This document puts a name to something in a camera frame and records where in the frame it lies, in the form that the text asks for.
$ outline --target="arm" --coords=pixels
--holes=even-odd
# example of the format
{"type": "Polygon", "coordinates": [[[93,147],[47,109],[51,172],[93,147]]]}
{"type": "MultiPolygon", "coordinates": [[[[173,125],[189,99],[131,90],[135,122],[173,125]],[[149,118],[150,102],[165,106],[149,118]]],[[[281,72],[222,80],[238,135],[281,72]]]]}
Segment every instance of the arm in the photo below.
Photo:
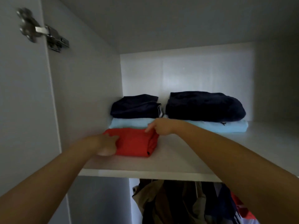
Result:
{"type": "Polygon", "coordinates": [[[73,144],[0,197],[0,223],[48,223],[84,164],[95,154],[115,154],[117,139],[95,135],[73,144]]]}
{"type": "Polygon", "coordinates": [[[156,119],[146,131],[181,137],[260,223],[297,223],[299,179],[244,146],[181,120],[156,119]]]}

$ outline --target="cabinet hinge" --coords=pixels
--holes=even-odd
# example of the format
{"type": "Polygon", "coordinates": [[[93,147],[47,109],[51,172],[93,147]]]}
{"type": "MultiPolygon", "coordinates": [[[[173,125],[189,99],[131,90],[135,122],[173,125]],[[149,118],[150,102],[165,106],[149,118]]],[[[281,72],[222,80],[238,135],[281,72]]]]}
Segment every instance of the cabinet hinge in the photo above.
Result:
{"type": "Polygon", "coordinates": [[[29,39],[29,41],[36,42],[37,37],[45,35],[49,49],[60,52],[63,47],[70,47],[69,41],[60,36],[57,30],[48,25],[41,27],[32,17],[32,12],[29,9],[18,9],[17,14],[22,21],[20,31],[29,39]]]}

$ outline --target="white shelf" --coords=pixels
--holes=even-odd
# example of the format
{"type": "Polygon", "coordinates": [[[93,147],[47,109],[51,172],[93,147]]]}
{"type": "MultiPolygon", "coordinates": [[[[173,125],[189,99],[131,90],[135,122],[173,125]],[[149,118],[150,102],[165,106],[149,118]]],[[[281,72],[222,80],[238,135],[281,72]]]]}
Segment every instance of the white shelf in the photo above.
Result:
{"type": "MultiPolygon", "coordinates": [[[[245,133],[227,133],[232,139],[299,176],[299,125],[250,122],[245,133]]],[[[94,157],[79,175],[220,182],[178,136],[160,136],[149,158],[94,157]]]]}

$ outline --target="red cloth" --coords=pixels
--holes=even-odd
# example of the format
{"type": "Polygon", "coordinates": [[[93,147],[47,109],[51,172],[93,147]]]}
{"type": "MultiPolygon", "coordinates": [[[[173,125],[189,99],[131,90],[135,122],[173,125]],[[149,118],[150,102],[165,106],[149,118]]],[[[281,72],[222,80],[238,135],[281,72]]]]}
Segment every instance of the red cloth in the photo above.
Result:
{"type": "Polygon", "coordinates": [[[118,135],[116,155],[149,157],[157,146],[159,135],[155,130],[145,133],[144,129],[115,128],[103,134],[118,135]]]}
{"type": "Polygon", "coordinates": [[[244,203],[232,192],[230,192],[233,201],[237,206],[238,213],[245,219],[256,219],[256,217],[245,207],[244,203]]]}

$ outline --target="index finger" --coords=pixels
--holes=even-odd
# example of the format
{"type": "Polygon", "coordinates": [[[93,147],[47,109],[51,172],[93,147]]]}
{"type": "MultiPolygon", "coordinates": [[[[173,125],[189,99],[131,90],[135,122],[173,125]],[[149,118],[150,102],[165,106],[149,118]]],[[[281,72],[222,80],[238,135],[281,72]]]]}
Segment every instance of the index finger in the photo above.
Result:
{"type": "Polygon", "coordinates": [[[152,123],[150,123],[150,124],[148,124],[148,125],[147,125],[147,128],[145,129],[145,132],[147,133],[147,132],[151,131],[152,129],[155,128],[155,126],[156,126],[155,121],[152,122],[152,123]]]}

